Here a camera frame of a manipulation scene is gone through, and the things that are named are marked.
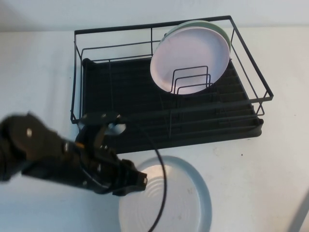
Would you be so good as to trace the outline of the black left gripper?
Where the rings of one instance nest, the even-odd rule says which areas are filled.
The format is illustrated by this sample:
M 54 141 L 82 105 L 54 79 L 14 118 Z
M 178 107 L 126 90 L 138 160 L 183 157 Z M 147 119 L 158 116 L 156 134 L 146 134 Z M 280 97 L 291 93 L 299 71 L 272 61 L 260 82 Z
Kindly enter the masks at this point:
M 75 142 L 81 150 L 81 168 L 90 177 L 98 194 L 126 196 L 144 191 L 147 174 L 140 172 L 130 160 L 118 158 L 115 149 L 105 142 L 101 131 L 81 131 Z

